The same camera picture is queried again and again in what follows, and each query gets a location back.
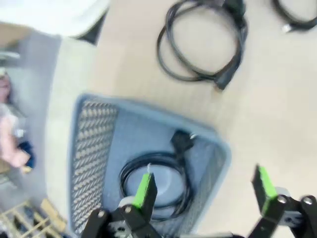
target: black cable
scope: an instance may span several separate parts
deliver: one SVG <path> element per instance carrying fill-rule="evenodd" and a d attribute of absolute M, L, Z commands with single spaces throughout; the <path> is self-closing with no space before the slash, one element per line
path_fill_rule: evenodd
<path fill-rule="evenodd" d="M 300 20 L 294 17 L 282 6 L 279 0 L 272 0 L 276 12 L 288 23 L 289 30 L 308 31 L 317 25 L 317 16 L 309 21 Z"/>
<path fill-rule="evenodd" d="M 148 164 L 169 167 L 180 174 L 183 181 L 183 185 L 184 185 L 183 193 L 178 198 L 176 198 L 175 200 L 167 204 L 154 206 L 155 210 L 174 208 L 173 213 L 170 216 L 153 215 L 152 221 L 162 222 L 172 218 L 179 217 L 181 214 L 183 214 L 186 211 L 186 209 L 189 207 L 189 205 L 192 202 L 193 189 L 190 183 L 190 179 L 188 177 L 187 165 L 186 165 L 186 159 L 184 157 L 184 153 L 186 150 L 190 149 L 193 146 L 193 144 L 191 141 L 189 141 L 190 140 L 189 136 L 188 136 L 188 139 L 186 137 L 185 140 L 183 140 L 183 138 L 184 138 L 183 135 L 181 135 L 180 140 L 178 139 L 176 141 L 176 145 L 174 144 L 175 153 L 153 152 L 153 153 L 144 154 L 128 162 L 122 168 L 120 172 L 120 175 L 119 175 L 120 190 L 124 197 L 128 196 L 127 181 L 130 175 L 136 170 L 138 170 L 139 168 L 148 166 Z"/>
<path fill-rule="evenodd" d="M 191 3 L 192 5 L 185 8 L 184 4 Z M 192 65 L 185 56 L 181 53 L 180 49 L 177 47 L 172 31 L 172 26 L 174 21 L 198 8 L 198 7 L 207 7 L 217 10 L 218 12 L 222 13 L 235 30 L 236 35 L 236 42 L 237 48 L 235 55 L 230 60 L 230 62 L 225 65 L 221 70 L 217 72 L 208 72 L 203 69 L 200 69 L 194 65 Z M 181 0 L 175 3 L 167 12 L 165 18 L 165 26 L 162 28 L 161 32 L 159 33 L 158 40 L 157 40 L 157 57 L 159 64 L 163 68 L 163 70 L 171 77 L 187 81 L 187 82 L 197 82 L 197 81 L 213 81 L 216 86 L 223 90 L 231 81 L 234 73 L 240 66 L 243 51 L 244 51 L 244 44 L 246 41 L 246 37 L 248 34 L 248 26 L 245 18 L 243 17 L 245 13 L 245 5 L 243 0 L 225 0 L 222 5 L 216 3 L 216 0 Z M 163 38 L 163 35 L 166 33 L 168 42 L 170 43 L 175 56 L 179 59 L 179 61 L 190 71 L 192 72 L 193 76 L 181 76 L 176 74 L 165 64 L 160 45 Z"/>

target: white object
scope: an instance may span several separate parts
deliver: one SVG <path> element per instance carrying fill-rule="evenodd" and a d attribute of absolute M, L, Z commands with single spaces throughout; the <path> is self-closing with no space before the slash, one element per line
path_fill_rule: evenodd
<path fill-rule="evenodd" d="M 79 37 L 108 9 L 110 0 L 2 0 L 0 22 L 35 28 L 48 34 Z"/>

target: perforated basket side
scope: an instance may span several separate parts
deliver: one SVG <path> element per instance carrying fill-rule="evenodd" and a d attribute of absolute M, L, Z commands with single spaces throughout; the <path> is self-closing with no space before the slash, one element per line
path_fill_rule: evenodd
<path fill-rule="evenodd" d="M 106 164 L 117 108 L 97 99 L 83 99 L 77 107 L 71 147 L 71 228 L 81 234 L 87 219 L 101 207 Z"/>

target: beige tabletop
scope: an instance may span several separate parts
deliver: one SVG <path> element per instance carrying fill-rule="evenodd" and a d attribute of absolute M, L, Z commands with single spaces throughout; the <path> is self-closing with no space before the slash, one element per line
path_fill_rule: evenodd
<path fill-rule="evenodd" d="M 250 33 L 241 67 L 224 92 L 210 83 L 187 84 L 168 77 L 156 59 L 156 40 L 174 0 L 115 0 L 99 40 L 90 90 L 144 100 L 214 126 L 232 150 L 232 165 L 199 233 L 246 235 L 259 212 L 250 179 L 266 166 L 276 185 L 294 198 L 317 195 L 317 29 L 281 31 L 283 21 L 269 0 L 247 1 Z M 315 1 L 286 2 L 311 17 Z M 234 52 L 230 30 L 208 10 L 175 24 L 179 47 L 192 62 L 216 70 Z M 178 72 L 166 41 L 166 61 Z M 291 237 L 286 229 L 279 237 Z"/>

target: coiled black cable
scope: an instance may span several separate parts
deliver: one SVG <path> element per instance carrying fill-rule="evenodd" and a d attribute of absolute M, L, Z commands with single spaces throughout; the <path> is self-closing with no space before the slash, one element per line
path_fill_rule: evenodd
<path fill-rule="evenodd" d="M 186 3 L 191 3 L 192 6 L 185 8 L 184 4 Z M 231 25 L 233 26 L 233 29 L 235 29 L 237 42 L 235 55 L 227 65 L 225 65 L 221 70 L 217 72 L 208 72 L 192 65 L 181 53 L 180 49 L 177 47 L 175 43 L 172 31 L 174 21 L 178 17 L 198 7 L 207 7 L 217 10 L 230 21 Z M 222 5 L 217 4 L 215 0 L 181 0 L 175 3 L 168 10 L 165 18 L 165 26 L 162 28 L 158 36 L 157 57 L 159 64 L 169 76 L 175 79 L 187 82 L 213 81 L 218 89 L 225 89 L 225 87 L 231 81 L 234 73 L 241 64 L 244 51 L 244 44 L 248 34 L 248 26 L 244 18 L 244 13 L 245 5 L 243 3 L 243 0 L 225 0 Z M 162 38 L 165 33 L 167 35 L 168 42 L 170 43 L 175 56 L 190 72 L 192 72 L 193 76 L 181 76 L 179 74 L 176 74 L 165 64 L 160 50 Z"/>
<path fill-rule="evenodd" d="M 276 12 L 288 23 L 287 31 L 308 31 L 317 25 L 317 16 L 309 21 L 300 20 L 287 11 L 280 3 L 280 0 L 272 0 L 272 3 Z"/>
<path fill-rule="evenodd" d="M 168 152 L 153 152 L 142 155 L 128 162 L 122 168 L 119 175 L 122 195 L 124 197 L 128 195 L 126 191 L 126 184 L 130 175 L 139 168 L 146 167 L 148 164 L 165 166 L 177 171 L 184 184 L 184 191 L 177 199 L 164 205 L 154 206 L 154 209 L 156 210 L 174 207 L 173 213 L 168 217 L 152 216 L 152 220 L 161 222 L 180 216 L 186 210 L 188 205 L 190 205 L 193 191 L 187 175 L 185 158 L 177 158 L 176 154 Z"/>

